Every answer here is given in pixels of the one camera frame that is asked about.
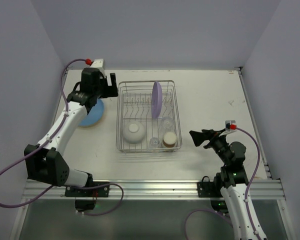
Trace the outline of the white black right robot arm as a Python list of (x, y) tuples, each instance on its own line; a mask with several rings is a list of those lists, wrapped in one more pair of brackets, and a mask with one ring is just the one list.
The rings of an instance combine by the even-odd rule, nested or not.
[(213, 180), (204, 176), (197, 183), (198, 197), (222, 197), (225, 209), (230, 216), (237, 240), (265, 240), (250, 194), (252, 178), (247, 177), (244, 167), (247, 148), (240, 142), (227, 142), (227, 135), (238, 130), (233, 123), (229, 123), (222, 130), (203, 129), (189, 132), (193, 143), (199, 147), (204, 142), (204, 149), (213, 149), (223, 162), (220, 171)]

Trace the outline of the blue plate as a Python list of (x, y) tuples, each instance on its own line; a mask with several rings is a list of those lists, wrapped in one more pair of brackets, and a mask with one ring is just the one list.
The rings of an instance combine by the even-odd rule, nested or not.
[(101, 99), (98, 99), (96, 105), (90, 110), (88, 115), (80, 122), (78, 126), (85, 128), (95, 125), (102, 118), (104, 111), (104, 102)]

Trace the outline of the purple plate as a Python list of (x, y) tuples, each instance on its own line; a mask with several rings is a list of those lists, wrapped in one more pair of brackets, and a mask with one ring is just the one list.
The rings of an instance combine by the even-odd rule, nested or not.
[(158, 81), (155, 81), (151, 94), (151, 117), (157, 119), (162, 110), (163, 91), (162, 86)]

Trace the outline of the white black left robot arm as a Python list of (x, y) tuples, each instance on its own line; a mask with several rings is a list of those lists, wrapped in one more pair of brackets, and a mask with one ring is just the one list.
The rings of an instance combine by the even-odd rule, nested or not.
[(80, 81), (65, 98), (65, 106), (51, 129), (37, 144), (29, 144), (25, 148), (28, 178), (58, 187), (89, 187), (92, 175), (70, 168), (63, 155), (76, 128), (98, 99), (115, 98), (118, 95), (115, 73), (106, 77), (98, 68), (84, 68)]

